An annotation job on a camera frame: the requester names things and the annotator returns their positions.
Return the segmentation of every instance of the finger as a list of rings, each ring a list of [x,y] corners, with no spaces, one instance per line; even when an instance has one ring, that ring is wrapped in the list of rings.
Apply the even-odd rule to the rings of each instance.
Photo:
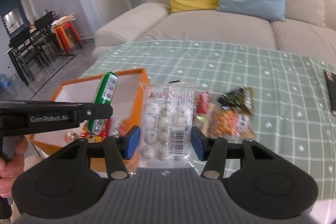
[[[0,157],[0,171],[4,170],[6,168],[6,163],[3,160],[3,158]]]
[[[22,136],[15,144],[15,153],[22,155],[28,149],[28,141],[25,136]]]
[[[0,196],[2,198],[11,198],[12,197],[12,192],[0,193]]]
[[[23,168],[25,165],[24,155],[14,155],[11,161],[7,162],[6,168],[0,172],[0,177],[2,178],[12,178],[17,177],[23,173]]]
[[[14,181],[15,178],[0,178],[0,193],[10,192]]]

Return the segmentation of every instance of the orange stool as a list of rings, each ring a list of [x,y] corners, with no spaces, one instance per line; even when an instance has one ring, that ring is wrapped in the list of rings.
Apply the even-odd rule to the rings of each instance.
[[[56,34],[56,38],[58,40],[58,44],[61,47],[61,49],[65,50],[67,53],[71,52],[71,47],[73,47],[72,41],[69,39],[67,33],[65,30],[69,29],[72,37],[75,39],[75,41],[79,44],[79,46],[82,48],[82,42],[79,37],[79,34],[76,30],[76,28],[73,26],[73,24],[70,21],[64,22],[60,25],[57,25],[53,27],[53,30]]]

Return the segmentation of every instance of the seaweed snack package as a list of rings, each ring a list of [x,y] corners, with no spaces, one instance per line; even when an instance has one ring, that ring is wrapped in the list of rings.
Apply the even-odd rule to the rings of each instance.
[[[240,137],[253,139],[255,133],[249,128],[248,111],[233,107],[215,107],[209,119],[208,135],[217,137]]]
[[[118,76],[107,72],[98,85],[93,103],[111,104],[114,90],[117,86]],[[81,138],[87,138],[89,142],[102,142],[108,136],[110,119],[89,120],[82,129]]]
[[[217,101],[223,106],[239,107],[253,113],[253,90],[251,87],[241,86],[229,93],[224,93],[217,98]]]
[[[141,167],[174,168],[188,165],[194,93],[198,83],[143,83]]]

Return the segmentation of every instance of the red snack package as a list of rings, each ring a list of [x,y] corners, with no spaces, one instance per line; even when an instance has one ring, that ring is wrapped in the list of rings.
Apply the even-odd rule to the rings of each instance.
[[[210,94],[209,94],[209,92],[208,91],[201,92],[199,94],[199,101],[198,101],[196,113],[206,114],[208,112],[208,109],[209,109],[209,104],[210,104]]]
[[[87,129],[87,123],[82,128],[81,138],[88,139],[89,143],[99,143],[102,142],[108,135],[111,126],[111,119],[106,119],[103,125],[103,129],[98,135],[91,134]]]

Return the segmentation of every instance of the clear plastic wrapper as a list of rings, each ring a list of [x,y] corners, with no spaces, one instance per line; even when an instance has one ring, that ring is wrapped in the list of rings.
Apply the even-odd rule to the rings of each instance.
[[[210,114],[208,135],[217,137],[255,138],[249,127],[250,113],[234,107],[214,107]]]
[[[224,93],[217,98],[217,101],[223,107],[239,107],[242,110],[253,113],[253,89],[249,86],[241,86],[228,93]]]
[[[194,94],[198,84],[142,84],[140,167],[189,166]]]
[[[112,118],[102,120],[103,125],[99,134],[90,133],[90,131],[88,130],[88,122],[87,122],[82,128],[81,138],[88,139],[89,143],[102,142],[109,135],[111,120]]]

